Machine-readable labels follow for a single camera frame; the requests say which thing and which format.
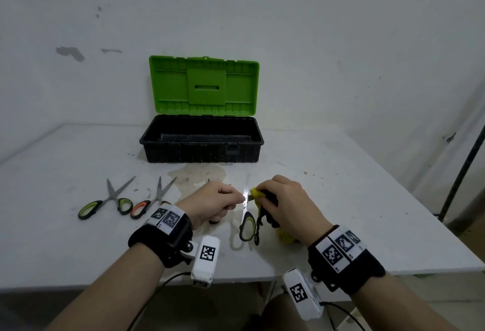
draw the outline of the right hand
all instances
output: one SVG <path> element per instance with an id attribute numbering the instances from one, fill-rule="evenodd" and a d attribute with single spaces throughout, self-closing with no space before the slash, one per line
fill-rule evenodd
<path id="1" fill-rule="evenodd" d="M 269 190 L 276 194 L 278 207 L 267 198 L 255 198 L 286 230 L 307 247 L 329 231 L 333 225 L 308 197 L 297 181 L 275 175 L 273 179 L 262 182 L 256 190 Z"/>

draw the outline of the yellow cloth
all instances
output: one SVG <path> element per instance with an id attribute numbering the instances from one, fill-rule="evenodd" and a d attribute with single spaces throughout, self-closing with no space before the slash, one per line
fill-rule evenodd
<path id="1" fill-rule="evenodd" d="M 253 196 L 253 198 L 266 197 L 264 193 L 257 191 L 256 188 L 251 189 L 251 195 Z M 256 203 L 256 207 L 258 207 L 259 218 L 259 216 L 261 215 L 261 204 L 256 202 L 256 200 L 254 200 L 254 202 Z M 277 228 L 276 233 L 278 235 L 278 240 L 283 244 L 289 244 L 295 241 L 295 238 L 288 234 L 286 231 L 284 231 L 282 227 Z"/>

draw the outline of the floor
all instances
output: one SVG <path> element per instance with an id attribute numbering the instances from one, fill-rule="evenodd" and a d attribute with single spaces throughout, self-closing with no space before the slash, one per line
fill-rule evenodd
<path id="1" fill-rule="evenodd" d="M 405 276 L 402 281 L 437 312 L 462 331 L 485 326 L 485 275 L 483 273 Z M 0 296 L 0 328 L 37 330 L 76 297 L 78 292 L 11 294 Z M 247 318 L 263 307 L 254 285 L 213 285 L 209 289 L 169 286 L 147 308 L 137 331 L 238 330 Z M 326 313 L 308 324 L 310 330 L 330 331 Z M 343 331 L 359 330 L 344 322 Z"/>

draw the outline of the hand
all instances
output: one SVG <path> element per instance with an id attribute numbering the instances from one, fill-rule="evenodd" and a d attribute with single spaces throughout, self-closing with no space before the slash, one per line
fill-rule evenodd
<path id="1" fill-rule="evenodd" d="M 256 189 L 267 189 L 276 194 L 278 207 L 267 198 L 256 200 L 270 212 L 284 230 L 307 247 L 333 227 L 297 181 L 275 175 L 273 179 L 262 182 Z"/>
<path id="2" fill-rule="evenodd" d="M 221 221 L 227 215 L 227 210 L 234 210 L 238 203 L 243 202 L 244 196 L 236 188 L 218 181 L 208 181 L 177 206 L 185 211 L 195 230 L 206 220 Z"/>

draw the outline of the green toolbox lid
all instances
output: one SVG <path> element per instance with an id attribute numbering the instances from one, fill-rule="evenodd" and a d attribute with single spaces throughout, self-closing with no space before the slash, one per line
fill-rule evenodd
<path id="1" fill-rule="evenodd" d="M 152 55 L 149 63 L 157 113 L 256 113 L 258 62 Z"/>

